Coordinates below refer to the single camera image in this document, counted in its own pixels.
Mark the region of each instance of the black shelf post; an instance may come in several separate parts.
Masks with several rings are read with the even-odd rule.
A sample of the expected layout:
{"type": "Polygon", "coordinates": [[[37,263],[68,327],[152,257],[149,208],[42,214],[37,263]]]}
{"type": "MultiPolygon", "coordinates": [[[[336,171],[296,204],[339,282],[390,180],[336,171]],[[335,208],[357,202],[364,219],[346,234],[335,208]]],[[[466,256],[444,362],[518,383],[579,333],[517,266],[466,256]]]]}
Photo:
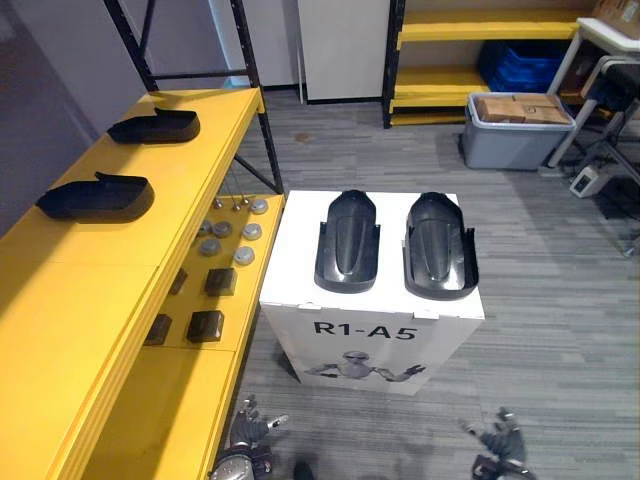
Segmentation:
{"type": "MultiPolygon", "coordinates": [[[[249,77],[249,83],[252,88],[258,88],[260,90],[260,97],[264,104],[264,94],[262,91],[262,85],[260,84],[260,78],[258,77],[258,67],[256,66],[256,59],[253,54],[253,47],[251,46],[251,36],[249,34],[249,26],[247,24],[247,18],[244,13],[244,6],[242,0],[230,0],[231,9],[233,11],[233,18],[235,19],[236,29],[238,31],[238,38],[240,39],[240,46],[242,47],[242,55],[244,57],[245,69],[244,70],[217,70],[210,72],[195,72],[195,73],[161,73],[153,74],[149,69],[149,65],[145,60],[145,50],[149,39],[149,32],[151,31],[151,25],[153,21],[153,12],[155,9],[156,0],[147,0],[147,7],[144,17],[144,25],[142,28],[142,35],[140,42],[136,39],[131,25],[122,10],[119,0],[103,0],[107,11],[113,20],[120,38],[124,43],[131,61],[140,75],[140,79],[144,84],[148,92],[158,90],[158,84],[156,80],[168,80],[168,79],[186,79],[186,78],[212,78],[212,77],[231,77],[236,75],[246,75],[249,77]]],[[[273,144],[273,136],[271,135],[271,127],[269,125],[269,117],[265,112],[258,113],[258,119],[260,121],[260,129],[262,131],[262,137],[264,138],[264,145],[267,150],[267,156],[269,158],[269,165],[271,167],[271,173],[273,175],[274,182],[272,183],[264,175],[262,175],[255,167],[249,162],[244,160],[239,155],[235,155],[235,160],[242,165],[249,173],[255,176],[258,180],[268,186],[275,193],[284,193],[284,187],[282,185],[282,177],[280,175],[280,166],[278,165],[278,157],[276,155],[276,149],[273,144]]]]}
{"type": "Polygon", "coordinates": [[[404,22],[405,0],[390,0],[389,25],[387,27],[387,52],[384,60],[384,77],[382,80],[382,122],[384,128],[391,128],[391,100],[396,88],[398,75],[398,32],[402,30],[404,22]]]}
{"type": "MultiPolygon", "coordinates": [[[[256,58],[253,55],[253,46],[251,45],[251,35],[249,35],[249,25],[247,24],[247,17],[244,13],[244,6],[242,0],[230,0],[231,10],[233,12],[233,18],[236,21],[236,30],[238,31],[238,38],[240,39],[240,47],[242,48],[242,56],[244,57],[244,64],[247,68],[247,75],[249,76],[249,83],[253,88],[260,89],[260,96],[262,101],[265,102],[264,92],[262,91],[262,85],[260,84],[260,77],[258,76],[258,67],[256,65],[256,58]]],[[[267,105],[265,102],[264,113],[258,113],[258,120],[260,121],[260,130],[262,130],[262,137],[264,138],[264,146],[267,149],[267,156],[269,157],[269,164],[271,165],[271,171],[273,172],[273,179],[275,180],[276,193],[284,193],[282,186],[282,178],[280,176],[280,167],[278,166],[278,159],[276,156],[276,149],[273,145],[273,137],[271,136],[271,126],[269,125],[269,117],[267,116],[267,105]]]]}

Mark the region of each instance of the blue bin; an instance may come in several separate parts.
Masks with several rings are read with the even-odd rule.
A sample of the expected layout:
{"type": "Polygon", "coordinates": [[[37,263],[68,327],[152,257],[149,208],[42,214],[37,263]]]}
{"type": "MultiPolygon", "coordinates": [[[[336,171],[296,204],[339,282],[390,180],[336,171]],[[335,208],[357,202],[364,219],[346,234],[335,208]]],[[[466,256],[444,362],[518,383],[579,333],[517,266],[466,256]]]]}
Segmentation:
{"type": "Polygon", "coordinates": [[[477,68],[492,91],[544,92],[567,46],[564,41],[487,41],[480,51],[477,68]]]}

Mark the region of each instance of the gray carpet floor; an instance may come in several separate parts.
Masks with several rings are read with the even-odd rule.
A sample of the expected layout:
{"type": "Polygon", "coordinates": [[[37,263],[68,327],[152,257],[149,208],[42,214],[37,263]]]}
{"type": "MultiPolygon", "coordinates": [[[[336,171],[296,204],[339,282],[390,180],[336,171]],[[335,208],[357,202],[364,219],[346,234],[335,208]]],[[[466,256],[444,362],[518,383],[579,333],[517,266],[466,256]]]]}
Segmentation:
{"type": "MultiPolygon", "coordinates": [[[[461,125],[383,130],[375,103],[266,100],[287,190],[457,193],[486,314],[415,397],[299,384],[260,316],[238,398],[291,415],[268,440],[272,478],[306,459],[320,480],[468,479],[481,448],[455,420],[490,425],[501,405],[539,479],[638,478],[638,263],[620,254],[634,222],[605,221],[566,179],[467,169],[461,125]]],[[[266,165],[255,125],[240,153],[266,165]]],[[[261,190],[252,182],[238,166],[227,177],[232,191],[261,190]]]]}

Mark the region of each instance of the small metal disc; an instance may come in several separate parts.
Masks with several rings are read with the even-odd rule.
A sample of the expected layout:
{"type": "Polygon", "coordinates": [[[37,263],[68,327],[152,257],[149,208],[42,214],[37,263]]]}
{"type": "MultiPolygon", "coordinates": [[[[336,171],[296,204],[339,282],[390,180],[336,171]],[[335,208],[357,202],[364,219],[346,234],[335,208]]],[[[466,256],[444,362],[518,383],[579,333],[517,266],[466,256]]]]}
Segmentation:
{"type": "Polygon", "coordinates": [[[218,238],[226,238],[232,231],[233,228],[229,222],[218,222],[213,225],[213,234],[218,238]]]}
{"type": "Polygon", "coordinates": [[[222,250],[222,246],[220,245],[220,242],[217,238],[210,238],[200,244],[199,250],[200,253],[205,257],[213,257],[214,255],[220,253],[220,250],[222,250]]]}
{"type": "Polygon", "coordinates": [[[251,247],[239,247],[233,255],[233,259],[238,265],[249,265],[256,258],[251,247]]]}
{"type": "Polygon", "coordinates": [[[251,202],[251,211],[257,215],[260,215],[266,212],[269,208],[267,201],[262,198],[256,198],[253,202],[251,202]]]}
{"type": "Polygon", "coordinates": [[[257,223],[248,223],[242,229],[242,236],[247,240],[257,240],[262,235],[262,228],[257,223]]]}
{"type": "Polygon", "coordinates": [[[211,233],[212,229],[213,229],[213,225],[211,225],[211,222],[205,218],[200,224],[200,228],[198,228],[198,233],[196,236],[198,237],[207,236],[211,233]]]}

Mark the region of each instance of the black block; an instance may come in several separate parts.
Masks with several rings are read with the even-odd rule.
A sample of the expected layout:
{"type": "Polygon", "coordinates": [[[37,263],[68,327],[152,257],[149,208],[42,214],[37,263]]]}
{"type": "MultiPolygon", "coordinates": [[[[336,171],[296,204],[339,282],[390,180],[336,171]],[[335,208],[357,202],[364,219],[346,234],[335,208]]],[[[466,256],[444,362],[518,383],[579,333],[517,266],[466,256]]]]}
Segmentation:
{"type": "Polygon", "coordinates": [[[192,343],[217,342],[222,336],[224,315],[220,310],[193,312],[187,330],[187,339],[192,343]]]}
{"type": "Polygon", "coordinates": [[[156,319],[153,321],[153,325],[147,333],[147,338],[144,339],[146,346],[162,345],[169,333],[169,327],[171,326],[171,317],[164,313],[156,315],[156,319]]]}
{"type": "Polygon", "coordinates": [[[180,270],[178,270],[178,273],[176,274],[176,278],[173,279],[171,288],[169,288],[169,293],[171,295],[177,295],[180,292],[180,289],[182,288],[182,285],[184,284],[184,281],[187,279],[188,276],[189,275],[184,270],[184,268],[181,268],[180,270]]]}
{"type": "Polygon", "coordinates": [[[233,268],[215,268],[209,270],[204,291],[210,297],[233,295],[236,288],[236,271],[233,268]]]}

